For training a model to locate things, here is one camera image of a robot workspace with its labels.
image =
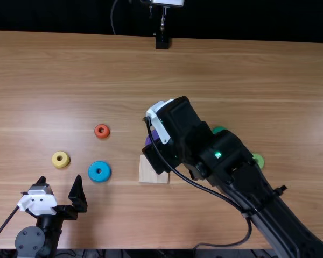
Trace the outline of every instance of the black cord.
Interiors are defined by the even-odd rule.
[[[11,218],[13,217],[14,214],[16,214],[16,212],[18,211],[19,207],[15,207],[15,209],[11,212],[11,214],[7,217],[7,219],[5,220],[4,224],[2,224],[2,226],[0,227],[0,233],[1,231],[5,228],[5,226],[8,224],[8,222],[11,220]]]
[[[107,250],[106,250],[106,249],[99,249],[99,250],[98,250],[98,249],[96,249],[96,251],[97,251],[97,253],[98,253],[98,257],[99,257],[99,258],[105,258],[105,256],[106,256],[106,251],[107,251]]]
[[[272,256],[264,249],[262,249],[262,252],[264,252],[269,258],[272,258]]]
[[[230,205],[232,205],[234,208],[236,208],[237,210],[239,210],[240,213],[243,212],[243,209],[236,204],[235,202],[233,202],[231,199],[229,199],[228,197],[226,197],[225,195],[222,195],[216,191],[213,191],[207,187],[204,187],[203,185],[197,184],[194,181],[190,180],[188,177],[184,176],[183,174],[181,174],[178,170],[176,170],[175,168],[173,168],[167,161],[166,159],[164,159],[163,155],[160,153],[160,150],[157,147],[157,144],[152,136],[152,132],[151,132],[151,119],[149,117],[146,117],[146,124],[147,124],[147,132],[149,134],[149,138],[152,142],[152,145],[157,153],[157,155],[159,156],[159,158],[161,159],[161,161],[163,161],[163,163],[171,170],[173,171],[177,176],[179,176],[180,178],[182,178],[184,181],[186,181],[187,183],[195,186],[196,188],[199,188],[209,194],[212,194],[216,197],[219,197],[220,199],[223,199],[224,201],[226,201],[227,203],[229,203]],[[251,227],[251,221],[248,218],[245,218],[248,224],[248,231],[247,234],[245,235],[245,237],[235,243],[228,243],[225,245],[215,245],[215,244],[211,244],[211,243],[199,243],[196,246],[193,247],[193,249],[198,248],[199,246],[211,246],[211,247],[235,247],[235,246],[239,246],[243,243],[245,243],[246,241],[248,241],[248,239],[251,236],[251,231],[252,231],[252,227]]]
[[[114,16],[114,9],[115,9],[117,2],[118,2],[118,0],[114,0],[113,5],[111,6],[111,10],[110,10],[110,23],[111,23],[111,29],[113,30],[114,35],[116,35],[116,32],[115,32],[115,27],[114,27],[113,16]]]
[[[253,256],[257,258],[257,254],[254,252],[254,250],[250,249],[250,251],[252,252]]]
[[[16,258],[17,257],[17,250],[16,249],[2,249],[0,252],[1,258]]]
[[[61,255],[61,254],[68,254],[68,255],[70,255],[70,256],[72,256],[72,257],[76,257],[76,252],[75,252],[75,251],[73,251],[72,249],[68,249],[68,251],[72,251],[72,252],[73,252],[73,254],[70,254],[70,253],[67,253],[67,252],[62,252],[62,253],[58,253],[57,255],[55,255],[55,257],[56,257],[56,256],[59,256],[59,255]]]

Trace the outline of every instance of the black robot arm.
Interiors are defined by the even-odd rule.
[[[281,200],[287,188],[273,190],[236,135],[227,130],[213,134],[185,96],[158,107],[146,121],[149,123],[155,115],[170,136],[167,142],[155,142],[166,161],[172,167],[183,163],[193,180],[207,180],[238,204],[243,216],[254,223],[279,258],[323,257],[323,242]],[[153,144],[142,151],[156,173],[170,172]]]
[[[16,237],[17,257],[22,258],[53,258],[57,251],[59,238],[62,233],[64,220],[76,220],[78,213],[87,211],[87,202],[82,188],[81,176],[78,175],[73,183],[68,199],[72,205],[48,205],[38,207],[31,203],[45,203],[48,198],[53,199],[53,192],[42,176],[33,184],[28,192],[23,192],[18,205],[31,207],[25,212],[37,219],[36,226],[26,227]]]

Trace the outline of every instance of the wooden block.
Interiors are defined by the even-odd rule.
[[[139,182],[167,184],[168,173],[161,173],[158,175],[146,159],[145,155],[140,155]]]

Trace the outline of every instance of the green ring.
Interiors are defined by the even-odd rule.
[[[217,133],[221,132],[222,130],[227,130],[227,129],[226,129],[226,127],[223,127],[223,126],[217,126],[212,130],[212,132],[214,134],[217,134]]]
[[[256,163],[259,165],[259,168],[263,168],[264,167],[264,158],[258,154],[258,153],[253,153],[252,154],[252,158],[256,161]]]

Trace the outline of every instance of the orange ring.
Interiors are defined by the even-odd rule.
[[[106,125],[97,125],[95,127],[95,135],[98,137],[98,138],[106,138],[108,137],[110,134],[110,129],[108,126]]]

